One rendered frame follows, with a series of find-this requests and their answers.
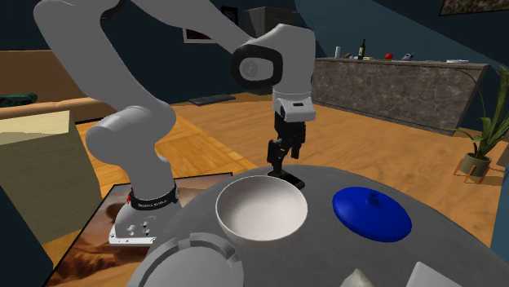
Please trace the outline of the dark framed wall picture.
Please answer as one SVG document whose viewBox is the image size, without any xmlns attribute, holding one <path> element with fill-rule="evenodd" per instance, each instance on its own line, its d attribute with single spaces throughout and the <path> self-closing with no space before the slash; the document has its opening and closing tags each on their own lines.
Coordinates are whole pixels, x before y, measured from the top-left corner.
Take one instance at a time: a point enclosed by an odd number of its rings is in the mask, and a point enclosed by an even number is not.
<svg viewBox="0 0 509 287">
<path fill-rule="evenodd" d="M 183 29 L 183 40 L 186 44 L 215 44 L 214 39 L 209 38 L 203 33 L 191 29 Z"/>
</svg>

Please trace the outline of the white bowl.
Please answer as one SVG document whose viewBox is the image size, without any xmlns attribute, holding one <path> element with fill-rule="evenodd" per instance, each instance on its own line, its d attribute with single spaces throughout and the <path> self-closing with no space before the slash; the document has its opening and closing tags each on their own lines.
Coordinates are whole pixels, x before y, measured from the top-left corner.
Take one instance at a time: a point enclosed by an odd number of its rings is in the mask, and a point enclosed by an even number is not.
<svg viewBox="0 0 509 287">
<path fill-rule="evenodd" d="M 252 175 L 227 185 L 215 214 L 224 233 L 243 247 L 270 249 L 287 244 L 308 216 L 303 193 L 283 179 Z"/>
</svg>

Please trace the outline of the potted green plant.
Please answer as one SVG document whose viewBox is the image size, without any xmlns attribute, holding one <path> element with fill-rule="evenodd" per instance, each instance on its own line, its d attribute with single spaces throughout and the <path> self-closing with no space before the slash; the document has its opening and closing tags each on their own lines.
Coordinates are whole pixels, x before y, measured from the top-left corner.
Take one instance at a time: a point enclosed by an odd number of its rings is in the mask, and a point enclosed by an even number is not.
<svg viewBox="0 0 509 287">
<path fill-rule="evenodd" d="M 465 154 L 464 158 L 458 162 L 454 175 L 459 171 L 466 175 L 464 182 L 470 176 L 480 177 L 478 183 L 481 183 L 490 169 L 492 159 L 487 156 L 500 141 L 509 139 L 509 112 L 504 113 L 506 106 L 507 93 L 509 91 L 509 70 L 501 66 L 494 68 L 499 76 L 499 85 L 496 95 L 496 105 L 492 117 L 488 117 L 485 109 L 485 101 L 481 89 L 478 88 L 480 102 L 482 106 L 482 116 L 478 120 L 482 121 L 481 135 L 471 135 L 469 132 L 456 128 L 452 131 L 466 135 L 472 143 L 473 152 Z"/>
</svg>

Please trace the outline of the desert patterned robot stand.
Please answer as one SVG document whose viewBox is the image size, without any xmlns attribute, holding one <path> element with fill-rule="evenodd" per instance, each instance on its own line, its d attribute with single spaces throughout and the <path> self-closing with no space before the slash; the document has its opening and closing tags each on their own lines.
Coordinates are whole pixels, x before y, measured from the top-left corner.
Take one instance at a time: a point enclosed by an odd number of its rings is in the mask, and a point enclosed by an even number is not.
<svg viewBox="0 0 509 287">
<path fill-rule="evenodd" d="M 113 185 L 43 287 L 126 287 L 153 241 L 114 236 L 113 221 L 130 190 L 128 183 Z"/>
</svg>

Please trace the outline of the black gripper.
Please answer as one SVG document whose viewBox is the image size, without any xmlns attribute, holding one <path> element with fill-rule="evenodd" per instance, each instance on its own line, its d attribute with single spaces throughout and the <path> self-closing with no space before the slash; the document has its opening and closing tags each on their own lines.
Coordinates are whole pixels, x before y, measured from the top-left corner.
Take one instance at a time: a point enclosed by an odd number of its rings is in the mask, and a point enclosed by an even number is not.
<svg viewBox="0 0 509 287">
<path fill-rule="evenodd" d="M 270 176 L 282 175 L 282 162 L 286 155 L 285 147 L 291 148 L 291 157 L 299 158 L 301 145 L 305 142 L 306 125 L 303 121 L 287 122 L 279 113 L 275 113 L 274 128 L 277 139 L 268 142 L 267 162 L 272 165 Z"/>
</svg>

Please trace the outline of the white box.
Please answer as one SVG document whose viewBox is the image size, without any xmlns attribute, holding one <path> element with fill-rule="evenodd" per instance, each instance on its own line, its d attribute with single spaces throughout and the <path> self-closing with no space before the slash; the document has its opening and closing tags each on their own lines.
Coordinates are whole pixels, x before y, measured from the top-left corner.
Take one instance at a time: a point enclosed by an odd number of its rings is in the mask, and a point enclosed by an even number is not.
<svg viewBox="0 0 509 287">
<path fill-rule="evenodd" d="M 416 262 L 405 287 L 462 287 L 428 265 Z"/>
</svg>

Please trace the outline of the grey round table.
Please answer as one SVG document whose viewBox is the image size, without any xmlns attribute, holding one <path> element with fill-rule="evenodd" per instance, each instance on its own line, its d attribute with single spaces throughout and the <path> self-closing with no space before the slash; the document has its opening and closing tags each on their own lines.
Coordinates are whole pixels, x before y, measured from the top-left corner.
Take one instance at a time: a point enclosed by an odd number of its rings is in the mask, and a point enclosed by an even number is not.
<svg viewBox="0 0 509 287">
<path fill-rule="evenodd" d="M 416 262 L 462 287 L 509 287 L 509 264 L 430 206 L 372 179 L 335 168 L 289 166 L 288 171 L 305 182 L 300 191 L 308 203 L 308 216 L 287 244 L 270 249 L 240 246 L 224 233 L 216 218 L 219 193 L 237 179 L 269 172 L 257 168 L 198 194 L 166 222 L 148 254 L 169 240 L 206 232 L 223 237 L 234 247 L 242 262 L 244 287 L 340 287 L 356 268 L 374 287 L 405 287 Z M 378 242 L 345 227 L 334 213 L 332 199 L 348 187 L 371 188 L 397 201 L 411 219 L 410 234 L 400 241 Z"/>
</svg>

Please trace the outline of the black flat phone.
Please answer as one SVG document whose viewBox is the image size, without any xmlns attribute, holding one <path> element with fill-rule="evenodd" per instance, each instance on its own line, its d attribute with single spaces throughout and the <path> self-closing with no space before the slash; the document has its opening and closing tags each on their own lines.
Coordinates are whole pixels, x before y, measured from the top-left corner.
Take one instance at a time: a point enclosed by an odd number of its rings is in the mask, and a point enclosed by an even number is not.
<svg viewBox="0 0 509 287">
<path fill-rule="evenodd" d="M 267 173 L 267 176 L 285 180 L 286 182 L 294 185 L 299 190 L 302 190 L 305 187 L 305 182 L 303 180 L 297 178 L 296 176 L 288 173 L 285 170 L 280 171 L 272 170 Z"/>
</svg>

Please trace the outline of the dark grey cabinet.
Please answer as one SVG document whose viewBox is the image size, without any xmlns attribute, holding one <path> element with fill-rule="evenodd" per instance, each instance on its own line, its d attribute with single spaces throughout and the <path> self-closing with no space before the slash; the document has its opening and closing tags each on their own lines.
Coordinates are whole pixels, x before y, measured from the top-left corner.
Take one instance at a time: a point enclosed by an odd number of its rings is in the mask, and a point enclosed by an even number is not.
<svg viewBox="0 0 509 287">
<path fill-rule="evenodd" d="M 300 25 L 297 11 L 276 7 L 257 7 L 241 13 L 240 27 L 253 38 L 263 36 L 278 24 Z"/>
</svg>

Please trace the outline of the dark green cushion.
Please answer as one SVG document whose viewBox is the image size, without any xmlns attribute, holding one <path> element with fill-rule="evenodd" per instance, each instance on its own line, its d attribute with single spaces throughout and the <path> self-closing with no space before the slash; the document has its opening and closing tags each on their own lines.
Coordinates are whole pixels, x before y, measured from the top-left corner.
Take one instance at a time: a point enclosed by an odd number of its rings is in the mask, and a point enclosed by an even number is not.
<svg viewBox="0 0 509 287">
<path fill-rule="evenodd" d="M 9 108 L 33 104 L 38 96 L 34 93 L 17 93 L 9 95 L 0 95 L 0 108 Z"/>
</svg>

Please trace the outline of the brown sofa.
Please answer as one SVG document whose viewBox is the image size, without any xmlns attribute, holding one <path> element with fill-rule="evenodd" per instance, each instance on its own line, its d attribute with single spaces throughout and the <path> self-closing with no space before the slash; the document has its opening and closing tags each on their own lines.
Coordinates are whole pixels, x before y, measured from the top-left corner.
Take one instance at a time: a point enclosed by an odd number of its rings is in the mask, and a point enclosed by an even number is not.
<svg viewBox="0 0 509 287">
<path fill-rule="evenodd" d="M 89 121 L 116 112 L 85 96 L 50 50 L 0 51 L 0 95 L 16 93 L 34 93 L 38 99 L 0 108 L 0 119 L 69 110 L 74 121 Z"/>
</svg>

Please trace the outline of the grey round dish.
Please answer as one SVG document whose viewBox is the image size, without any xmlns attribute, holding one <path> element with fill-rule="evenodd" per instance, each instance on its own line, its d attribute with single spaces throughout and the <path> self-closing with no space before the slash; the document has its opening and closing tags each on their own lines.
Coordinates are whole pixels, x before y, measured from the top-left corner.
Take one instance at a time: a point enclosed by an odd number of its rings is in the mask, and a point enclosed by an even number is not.
<svg viewBox="0 0 509 287">
<path fill-rule="evenodd" d="M 229 241 L 198 232 L 158 246 L 126 287 L 244 287 L 244 270 Z"/>
</svg>

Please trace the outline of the dark floor mat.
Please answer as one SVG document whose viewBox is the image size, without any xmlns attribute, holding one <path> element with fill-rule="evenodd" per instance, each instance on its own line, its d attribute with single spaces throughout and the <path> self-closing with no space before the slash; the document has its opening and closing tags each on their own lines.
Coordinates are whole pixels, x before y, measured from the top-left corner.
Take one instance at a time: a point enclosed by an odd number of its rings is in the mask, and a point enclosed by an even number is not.
<svg viewBox="0 0 509 287">
<path fill-rule="evenodd" d="M 220 95 L 208 95 L 204 97 L 190 99 L 189 102 L 196 106 L 203 106 L 208 104 L 216 104 L 235 99 L 235 96 L 220 94 Z"/>
</svg>

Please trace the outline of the stone bar counter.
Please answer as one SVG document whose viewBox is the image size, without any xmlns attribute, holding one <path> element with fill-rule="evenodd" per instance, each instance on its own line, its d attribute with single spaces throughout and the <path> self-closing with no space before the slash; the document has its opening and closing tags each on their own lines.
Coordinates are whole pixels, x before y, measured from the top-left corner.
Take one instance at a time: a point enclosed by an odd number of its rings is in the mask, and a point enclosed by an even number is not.
<svg viewBox="0 0 509 287">
<path fill-rule="evenodd" d="M 488 64 L 327 57 L 312 76 L 315 104 L 443 135 L 459 128 Z"/>
</svg>

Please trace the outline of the beige wooden cabinet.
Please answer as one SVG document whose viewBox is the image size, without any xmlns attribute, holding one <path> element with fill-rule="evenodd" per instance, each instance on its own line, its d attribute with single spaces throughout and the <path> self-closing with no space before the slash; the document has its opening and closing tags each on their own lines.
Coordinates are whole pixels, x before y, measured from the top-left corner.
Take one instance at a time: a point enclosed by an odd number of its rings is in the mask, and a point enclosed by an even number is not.
<svg viewBox="0 0 509 287">
<path fill-rule="evenodd" d="M 0 120 L 0 187 L 41 244 L 81 229 L 102 201 L 69 111 Z"/>
</svg>

